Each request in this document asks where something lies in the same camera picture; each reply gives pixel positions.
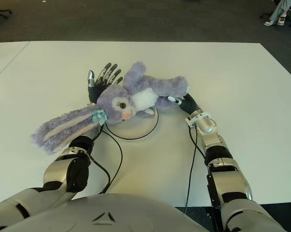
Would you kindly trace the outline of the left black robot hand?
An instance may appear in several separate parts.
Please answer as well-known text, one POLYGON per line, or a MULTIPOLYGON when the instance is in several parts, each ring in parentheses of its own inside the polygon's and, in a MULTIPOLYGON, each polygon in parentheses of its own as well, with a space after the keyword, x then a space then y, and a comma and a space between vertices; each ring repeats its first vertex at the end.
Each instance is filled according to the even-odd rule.
POLYGON ((87 76, 88 97, 91 104, 96 104, 101 93, 111 85, 118 85, 123 77, 118 77, 122 70, 118 68, 117 63, 107 63, 99 75, 95 77, 94 72, 89 70, 87 76))

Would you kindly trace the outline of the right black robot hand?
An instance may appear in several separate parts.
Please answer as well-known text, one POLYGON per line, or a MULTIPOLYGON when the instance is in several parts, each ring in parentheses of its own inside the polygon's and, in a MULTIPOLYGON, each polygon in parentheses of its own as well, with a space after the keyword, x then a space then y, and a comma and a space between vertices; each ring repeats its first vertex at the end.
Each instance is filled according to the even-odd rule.
POLYGON ((168 96, 168 100, 180 107, 181 110, 188 114, 192 114, 193 112, 197 111, 200 109, 198 104, 195 102, 193 97, 187 93, 182 99, 175 98, 172 96, 168 96))

